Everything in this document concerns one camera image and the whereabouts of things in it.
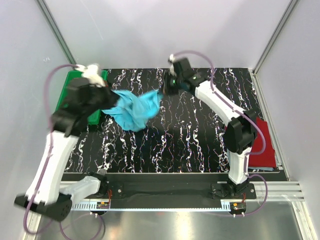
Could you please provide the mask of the cyan polo shirt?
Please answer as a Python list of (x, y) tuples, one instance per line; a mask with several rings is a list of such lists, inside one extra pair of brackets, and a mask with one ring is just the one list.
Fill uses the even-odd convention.
[(151, 90), (140, 96), (128, 90), (115, 90), (114, 93), (119, 97), (116, 105), (102, 112), (113, 117), (124, 131), (132, 132), (146, 128), (147, 122), (159, 113), (164, 97), (159, 90)]

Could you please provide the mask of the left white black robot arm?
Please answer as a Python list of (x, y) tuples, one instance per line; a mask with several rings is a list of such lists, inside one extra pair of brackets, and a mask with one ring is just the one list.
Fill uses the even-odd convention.
[(49, 132), (45, 149), (35, 177), (25, 193), (14, 199), (16, 206), (27, 212), (62, 222), (72, 206), (88, 196), (103, 198), (108, 193), (106, 176), (90, 173), (80, 181), (61, 188), (67, 161), (88, 118), (97, 110), (114, 107), (119, 97), (113, 93), (101, 76), (98, 64), (73, 65), (81, 76), (69, 82), (66, 97), (55, 111), (46, 111)]

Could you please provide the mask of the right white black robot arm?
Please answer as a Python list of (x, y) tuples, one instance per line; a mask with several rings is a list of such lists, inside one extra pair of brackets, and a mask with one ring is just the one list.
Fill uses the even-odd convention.
[(193, 70), (187, 57), (168, 58), (169, 70), (164, 75), (162, 88), (166, 95), (175, 95), (180, 90), (192, 94), (202, 101), (225, 125), (223, 143), (227, 148), (229, 172), (227, 183), (222, 187), (223, 195), (239, 198), (249, 184), (248, 158), (257, 137), (256, 114), (244, 110), (219, 91), (212, 80)]

